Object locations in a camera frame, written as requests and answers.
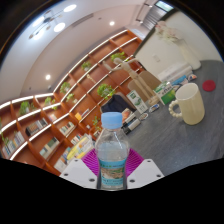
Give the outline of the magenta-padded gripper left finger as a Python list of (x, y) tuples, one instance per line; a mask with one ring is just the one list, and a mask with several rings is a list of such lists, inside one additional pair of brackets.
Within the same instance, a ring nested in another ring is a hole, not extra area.
[(100, 172), (99, 162), (94, 149), (81, 159), (74, 158), (60, 177), (84, 188), (96, 189)]

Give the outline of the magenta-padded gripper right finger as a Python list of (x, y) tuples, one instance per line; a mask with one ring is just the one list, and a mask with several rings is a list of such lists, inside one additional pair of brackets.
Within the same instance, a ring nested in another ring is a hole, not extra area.
[(144, 159), (133, 149), (129, 151), (125, 172), (128, 189), (143, 187), (163, 177), (152, 159)]

